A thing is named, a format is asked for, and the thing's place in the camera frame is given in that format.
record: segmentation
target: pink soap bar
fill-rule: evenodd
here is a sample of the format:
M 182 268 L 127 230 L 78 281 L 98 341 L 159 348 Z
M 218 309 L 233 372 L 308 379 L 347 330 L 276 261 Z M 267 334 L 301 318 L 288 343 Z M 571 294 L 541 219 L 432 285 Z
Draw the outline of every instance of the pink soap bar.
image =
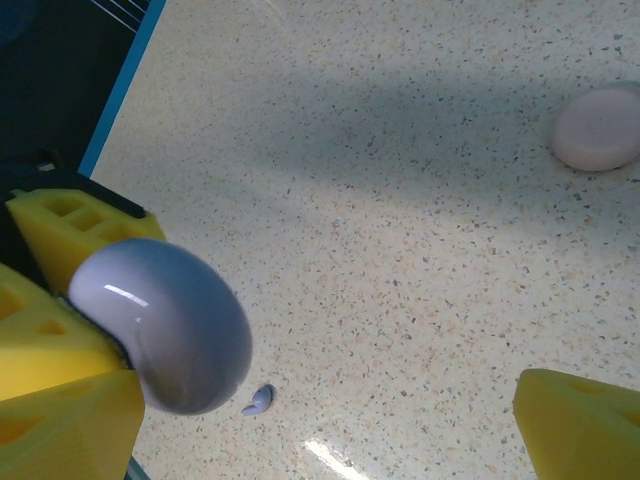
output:
M 608 85 L 570 101 L 553 124 L 551 148 L 567 165 L 591 172 L 640 157 L 640 85 Z

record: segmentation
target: lavender curved object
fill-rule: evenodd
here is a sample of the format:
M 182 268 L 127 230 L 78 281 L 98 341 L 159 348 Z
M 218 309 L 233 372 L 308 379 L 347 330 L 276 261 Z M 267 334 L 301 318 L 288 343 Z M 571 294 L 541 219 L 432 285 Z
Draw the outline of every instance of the lavender curved object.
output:
M 273 401 L 273 387 L 265 385 L 253 394 L 251 405 L 242 410 L 242 415 L 249 417 L 266 412 Z

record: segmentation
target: terrazzo floor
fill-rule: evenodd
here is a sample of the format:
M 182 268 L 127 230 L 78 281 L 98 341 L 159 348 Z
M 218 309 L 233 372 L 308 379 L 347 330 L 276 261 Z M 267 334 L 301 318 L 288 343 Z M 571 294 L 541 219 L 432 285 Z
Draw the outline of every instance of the terrazzo floor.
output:
M 170 0 L 94 179 L 237 290 L 255 357 L 148 411 L 160 479 L 534 479 L 520 372 L 640 389 L 640 162 L 563 166 L 568 98 L 640 80 L 640 2 Z M 241 409 L 263 382 L 267 413 Z

